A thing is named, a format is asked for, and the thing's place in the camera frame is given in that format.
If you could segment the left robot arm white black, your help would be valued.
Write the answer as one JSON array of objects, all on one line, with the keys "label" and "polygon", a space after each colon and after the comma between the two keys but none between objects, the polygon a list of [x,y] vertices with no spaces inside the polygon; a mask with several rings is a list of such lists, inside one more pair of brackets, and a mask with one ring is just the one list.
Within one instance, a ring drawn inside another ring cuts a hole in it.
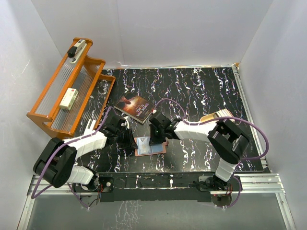
[{"label": "left robot arm white black", "polygon": [[100,129],[90,130],[76,138],[52,138],[35,162],[33,171],[54,188],[69,183],[80,184],[88,191],[94,191],[99,186],[98,173],[77,165],[77,160],[113,144],[117,144],[119,149],[138,148],[126,117],[111,116]]}]

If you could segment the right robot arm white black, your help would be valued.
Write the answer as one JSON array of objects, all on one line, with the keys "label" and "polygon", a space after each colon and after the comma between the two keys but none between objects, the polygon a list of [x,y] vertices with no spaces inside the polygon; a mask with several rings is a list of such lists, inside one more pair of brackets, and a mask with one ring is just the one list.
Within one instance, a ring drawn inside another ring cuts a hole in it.
[{"label": "right robot arm white black", "polygon": [[179,118],[173,121],[161,112],[149,117],[150,145],[162,144],[167,139],[195,139],[210,142],[220,161],[214,175],[199,186],[213,190],[226,190],[243,153],[250,144],[250,138],[230,117],[217,117],[203,122],[189,122]]}]

